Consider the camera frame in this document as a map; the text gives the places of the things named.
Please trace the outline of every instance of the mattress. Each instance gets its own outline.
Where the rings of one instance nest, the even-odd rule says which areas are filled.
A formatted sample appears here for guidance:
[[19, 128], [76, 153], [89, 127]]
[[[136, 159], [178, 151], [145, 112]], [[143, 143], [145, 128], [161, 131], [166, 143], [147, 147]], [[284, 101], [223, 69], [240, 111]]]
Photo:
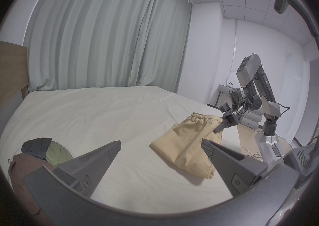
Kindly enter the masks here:
[[[121, 140], [122, 149], [92, 199], [131, 212], [188, 212], [232, 198], [218, 172], [210, 180], [177, 168], [150, 148], [191, 113], [221, 116], [217, 109], [158, 87], [82, 88], [35, 91], [15, 111], [0, 139], [0, 165], [22, 144], [52, 138], [80, 156]], [[225, 129], [223, 145], [240, 152], [236, 127]]]

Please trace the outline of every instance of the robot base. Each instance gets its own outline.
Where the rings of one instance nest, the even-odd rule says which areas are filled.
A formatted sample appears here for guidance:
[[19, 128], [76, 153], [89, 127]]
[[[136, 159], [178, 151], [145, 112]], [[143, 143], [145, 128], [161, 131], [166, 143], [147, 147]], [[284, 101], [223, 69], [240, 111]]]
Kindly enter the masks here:
[[285, 155], [281, 144], [279, 144], [277, 134], [274, 136], [265, 136], [261, 130], [255, 135], [255, 141], [263, 161], [268, 165], [273, 164], [276, 160], [281, 159]]

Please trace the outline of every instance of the gray curtain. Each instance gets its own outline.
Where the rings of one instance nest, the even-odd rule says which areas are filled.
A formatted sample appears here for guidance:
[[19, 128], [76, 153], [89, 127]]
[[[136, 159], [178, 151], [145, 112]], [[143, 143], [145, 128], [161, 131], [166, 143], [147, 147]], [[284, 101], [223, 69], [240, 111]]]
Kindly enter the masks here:
[[190, 8], [188, 0], [39, 0], [24, 42], [29, 90], [174, 91]]

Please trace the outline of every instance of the beige pants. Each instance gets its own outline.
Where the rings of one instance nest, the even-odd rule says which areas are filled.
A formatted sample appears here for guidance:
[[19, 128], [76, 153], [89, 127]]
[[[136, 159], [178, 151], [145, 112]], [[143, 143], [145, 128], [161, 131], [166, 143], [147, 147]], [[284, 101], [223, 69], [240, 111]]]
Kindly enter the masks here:
[[151, 147], [177, 167], [211, 179], [215, 168], [202, 150], [201, 142], [204, 138], [221, 144], [222, 132], [213, 131], [222, 121], [218, 116], [193, 113], [152, 142]]

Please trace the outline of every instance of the floor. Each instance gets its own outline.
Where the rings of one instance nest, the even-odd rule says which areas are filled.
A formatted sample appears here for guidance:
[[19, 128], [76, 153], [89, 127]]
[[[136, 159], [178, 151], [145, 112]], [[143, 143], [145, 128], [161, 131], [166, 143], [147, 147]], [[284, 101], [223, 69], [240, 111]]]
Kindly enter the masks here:
[[[239, 124], [237, 126], [238, 129], [238, 134], [239, 134], [239, 139], [240, 139], [240, 144], [245, 147], [250, 153], [252, 154], [256, 154], [259, 149], [258, 146], [256, 144], [255, 141], [255, 135], [257, 133], [257, 131], [246, 127], [245, 125]], [[284, 151], [287, 153], [289, 152], [292, 148], [291, 146], [286, 142], [285, 139], [278, 137], [279, 139], [279, 143], [281, 144], [282, 148], [284, 149]], [[241, 147], [241, 153], [245, 154], [245, 155], [250, 155], [251, 154], [249, 152], [247, 152], [243, 147]]]

